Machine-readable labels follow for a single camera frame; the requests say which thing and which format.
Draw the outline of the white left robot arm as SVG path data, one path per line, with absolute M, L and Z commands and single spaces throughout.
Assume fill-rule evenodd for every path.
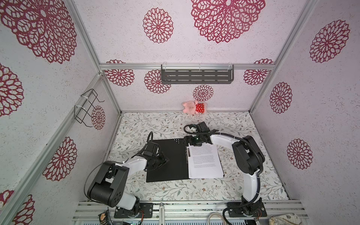
M 138 171 L 153 171 L 165 165 L 169 159 L 157 143 L 148 141 L 133 157 L 125 162 L 105 161 L 97 166 L 98 172 L 85 196 L 88 200 L 108 207 L 138 211 L 138 198 L 125 192 L 130 175 Z

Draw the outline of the white printed paper sheet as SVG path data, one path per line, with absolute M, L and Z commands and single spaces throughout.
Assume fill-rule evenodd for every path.
M 217 179 L 224 177 L 216 145 L 203 143 L 187 147 L 188 176 L 190 179 Z

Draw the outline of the teal folder with black inside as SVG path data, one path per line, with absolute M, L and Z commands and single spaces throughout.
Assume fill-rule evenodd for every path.
M 147 182 L 165 182 L 190 179 L 188 176 L 188 154 L 184 139 L 155 140 L 166 156 L 164 166 L 147 171 Z

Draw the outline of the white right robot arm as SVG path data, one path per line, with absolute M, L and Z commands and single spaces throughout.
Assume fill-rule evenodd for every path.
M 210 130 L 205 122 L 185 125 L 186 140 L 191 146 L 200 147 L 203 143 L 219 145 L 233 150 L 237 167 L 243 172 L 244 186 L 241 203 L 229 205 L 228 210 L 237 208 L 249 214 L 261 208 L 260 175 L 263 172 L 265 157 L 252 136 L 243 138 Z

